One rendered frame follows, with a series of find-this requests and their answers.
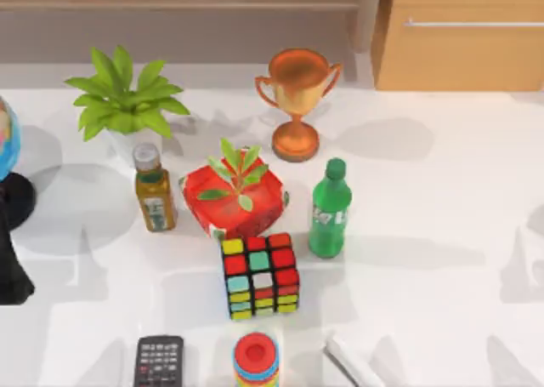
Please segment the plant in red pot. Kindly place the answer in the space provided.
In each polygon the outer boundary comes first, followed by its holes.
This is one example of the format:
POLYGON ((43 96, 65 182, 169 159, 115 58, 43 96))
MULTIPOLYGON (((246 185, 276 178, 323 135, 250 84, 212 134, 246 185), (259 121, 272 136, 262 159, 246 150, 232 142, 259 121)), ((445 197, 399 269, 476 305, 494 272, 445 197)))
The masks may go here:
POLYGON ((179 180, 187 208, 202 229, 218 240, 259 236, 284 212, 290 196, 260 156, 258 145, 234 147, 220 141, 222 157, 179 180))

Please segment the green bottle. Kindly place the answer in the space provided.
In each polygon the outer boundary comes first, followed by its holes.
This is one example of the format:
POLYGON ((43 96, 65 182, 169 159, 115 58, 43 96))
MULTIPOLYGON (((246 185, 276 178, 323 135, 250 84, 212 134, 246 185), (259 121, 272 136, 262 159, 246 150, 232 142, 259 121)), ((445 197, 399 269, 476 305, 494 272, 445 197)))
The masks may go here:
POLYGON ((326 164, 325 177, 313 189, 309 250, 332 259, 343 249, 352 191, 346 182, 347 165, 338 157, 326 164))

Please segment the multicoloured puzzle cube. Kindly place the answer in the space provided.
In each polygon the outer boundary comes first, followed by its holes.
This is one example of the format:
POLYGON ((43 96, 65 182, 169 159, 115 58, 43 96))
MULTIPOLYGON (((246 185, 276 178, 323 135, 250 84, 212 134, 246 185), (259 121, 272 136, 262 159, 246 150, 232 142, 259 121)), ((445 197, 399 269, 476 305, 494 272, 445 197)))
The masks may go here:
POLYGON ((298 309, 300 275, 289 234, 222 240, 220 247, 231 320, 298 309))

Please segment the bronze trophy cup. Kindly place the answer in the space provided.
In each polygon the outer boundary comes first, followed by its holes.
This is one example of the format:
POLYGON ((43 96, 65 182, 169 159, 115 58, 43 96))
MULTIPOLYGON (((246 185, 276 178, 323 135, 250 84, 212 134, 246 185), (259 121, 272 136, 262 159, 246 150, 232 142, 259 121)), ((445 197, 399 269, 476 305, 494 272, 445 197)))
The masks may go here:
POLYGON ((254 79, 260 97, 290 117, 271 138, 273 152, 280 159, 305 162, 317 153, 319 134, 303 118, 336 86, 342 70, 342 64, 331 64, 314 50, 287 48, 271 59, 267 76, 254 79))

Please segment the amber tea bottle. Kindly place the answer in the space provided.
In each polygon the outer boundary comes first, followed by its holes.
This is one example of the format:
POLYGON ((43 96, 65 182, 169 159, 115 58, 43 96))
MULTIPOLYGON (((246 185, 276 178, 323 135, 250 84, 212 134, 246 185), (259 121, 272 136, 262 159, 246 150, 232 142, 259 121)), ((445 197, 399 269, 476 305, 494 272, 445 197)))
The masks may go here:
POLYGON ((136 145, 133 149, 133 163, 136 169, 135 191, 147 230, 172 230, 176 225, 177 209, 170 175, 162 166, 157 147, 151 143, 136 145))

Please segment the green plant in white pot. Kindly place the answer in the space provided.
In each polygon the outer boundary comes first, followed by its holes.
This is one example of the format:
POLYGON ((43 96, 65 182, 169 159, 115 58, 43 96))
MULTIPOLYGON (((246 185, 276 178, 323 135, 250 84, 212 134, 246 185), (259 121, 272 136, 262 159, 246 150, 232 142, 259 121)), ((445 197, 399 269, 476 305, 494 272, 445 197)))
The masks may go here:
POLYGON ((114 152, 132 167, 136 145, 152 143, 161 148, 162 140, 172 137, 166 113, 190 114, 179 100, 183 89, 162 74, 165 60, 152 60, 135 74, 133 58, 121 45, 111 56, 92 47, 90 58, 94 75, 65 80, 82 92, 73 102, 82 109, 78 130, 85 142, 104 133, 114 152))

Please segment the stack of coloured rings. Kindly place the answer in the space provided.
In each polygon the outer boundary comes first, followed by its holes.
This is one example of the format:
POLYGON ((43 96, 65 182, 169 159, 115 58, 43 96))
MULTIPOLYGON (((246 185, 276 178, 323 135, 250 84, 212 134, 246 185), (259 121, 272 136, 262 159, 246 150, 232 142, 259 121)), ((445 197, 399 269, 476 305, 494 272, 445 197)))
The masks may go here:
POLYGON ((241 337, 233 350, 235 387, 280 387, 280 349, 266 333, 241 337))

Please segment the white flat object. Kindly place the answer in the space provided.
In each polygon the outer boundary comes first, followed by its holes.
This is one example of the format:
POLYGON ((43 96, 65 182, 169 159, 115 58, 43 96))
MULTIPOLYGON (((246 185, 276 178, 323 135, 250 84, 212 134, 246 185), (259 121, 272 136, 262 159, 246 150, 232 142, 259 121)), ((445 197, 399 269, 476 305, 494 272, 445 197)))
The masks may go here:
POLYGON ((335 333, 326 337, 324 351, 354 387, 386 387, 369 363, 335 333))

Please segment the wooden open shelf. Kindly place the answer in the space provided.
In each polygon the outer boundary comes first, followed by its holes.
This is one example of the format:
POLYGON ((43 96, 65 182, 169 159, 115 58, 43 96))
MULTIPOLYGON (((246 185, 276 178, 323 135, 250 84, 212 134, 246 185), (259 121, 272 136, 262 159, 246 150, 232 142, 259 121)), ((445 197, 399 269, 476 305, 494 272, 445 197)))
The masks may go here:
POLYGON ((369 46, 377 0, 0 0, 0 64, 82 63, 125 45, 139 60, 265 62, 289 47, 369 46))

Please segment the black calculator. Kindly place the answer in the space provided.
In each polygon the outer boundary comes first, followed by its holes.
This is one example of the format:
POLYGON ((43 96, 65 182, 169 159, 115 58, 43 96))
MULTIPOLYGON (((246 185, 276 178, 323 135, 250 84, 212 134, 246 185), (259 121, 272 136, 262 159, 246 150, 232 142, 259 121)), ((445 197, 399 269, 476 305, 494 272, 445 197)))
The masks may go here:
POLYGON ((133 387, 184 387, 184 340, 175 335, 141 337, 137 344, 133 387))

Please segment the wooden cupboard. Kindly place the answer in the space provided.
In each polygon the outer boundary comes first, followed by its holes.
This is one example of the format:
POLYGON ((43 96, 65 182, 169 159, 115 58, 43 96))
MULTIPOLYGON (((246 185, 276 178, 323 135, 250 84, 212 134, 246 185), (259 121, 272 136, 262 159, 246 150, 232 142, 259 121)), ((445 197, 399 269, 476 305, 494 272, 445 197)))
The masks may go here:
POLYGON ((544 21, 544 0, 379 0, 374 85, 389 91, 544 88, 544 28, 420 28, 415 21, 544 21))

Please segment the globe on black stand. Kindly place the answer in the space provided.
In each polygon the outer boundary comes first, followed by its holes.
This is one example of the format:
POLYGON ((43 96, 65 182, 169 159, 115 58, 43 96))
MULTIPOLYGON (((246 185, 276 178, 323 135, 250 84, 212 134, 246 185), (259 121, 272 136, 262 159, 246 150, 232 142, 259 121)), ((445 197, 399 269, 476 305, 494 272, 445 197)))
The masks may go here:
POLYGON ((19 160, 21 131, 18 118, 0 97, 0 215, 9 230, 24 224, 34 211, 37 193, 34 184, 13 171, 19 160))

